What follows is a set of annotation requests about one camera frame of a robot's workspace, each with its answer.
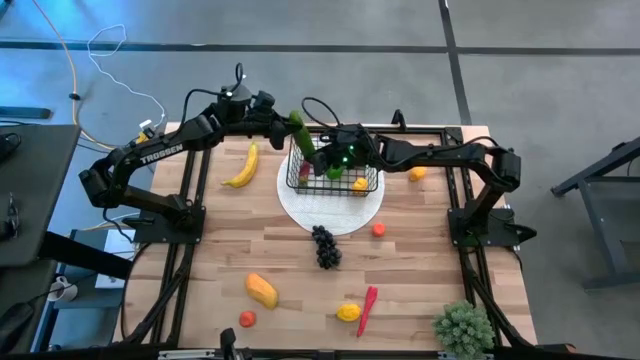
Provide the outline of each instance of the black desk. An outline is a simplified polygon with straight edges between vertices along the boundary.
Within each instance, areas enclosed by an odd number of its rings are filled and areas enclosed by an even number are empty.
[[[0,127],[21,136],[20,147],[0,163],[0,219],[9,192],[20,217],[18,237],[0,242],[0,314],[15,303],[49,290],[57,262],[126,278],[131,262],[47,231],[75,150],[80,129],[73,125]],[[30,351],[46,297],[11,353]]]

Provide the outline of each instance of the small orange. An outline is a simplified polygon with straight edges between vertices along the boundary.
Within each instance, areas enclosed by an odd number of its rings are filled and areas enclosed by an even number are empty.
[[[252,327],[256,323],[256,313],[253,311],[243,311],[240,314],[240,326]]]
[[[384,236],[385,227],[383,223],[377,223],[373,225],[373,236],[382,237]]]

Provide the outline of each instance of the black wire basket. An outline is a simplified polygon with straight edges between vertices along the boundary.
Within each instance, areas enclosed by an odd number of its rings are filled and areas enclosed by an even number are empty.
[[[317,136],[311,138],[313,146],[318,149],[325,144]],[[329,179],[326,175],[315,176],[313,165],[310,165],[309,175],[305,180],[300,177],[300,168],[305,162],[302,151],[296,145],[291,136],[289,147],[289,161],[287,163],[287,186],[294,189],[298,194],[306,195],[330,195],[330,196],[367,196],[372,191],[378,189],[378,170],[364,166],[354,169],[344,169],[339,179]],[[367,180],[367,188],[363,190],[353,190],[353,184],[359,178]]]

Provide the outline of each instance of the green plant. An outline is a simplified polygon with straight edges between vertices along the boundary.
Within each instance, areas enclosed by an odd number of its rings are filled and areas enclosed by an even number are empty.
[[[447,352],[460,360],[478,359],[484,349],[493,347],[493,329],[484,309],[466,300],[444,306],[444,315],[433,322],[436,338]]]

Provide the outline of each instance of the round white mat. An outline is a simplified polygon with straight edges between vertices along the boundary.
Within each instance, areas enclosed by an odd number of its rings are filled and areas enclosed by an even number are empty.
[[[384,196],[384,172],[378,173],[378,189],[364,197],[297,194],[287,186],[285,157],[278,171],[278,197],[284,210],[307,231],[323,225],[333,235],[354,232],[366,225],[380,209]]]

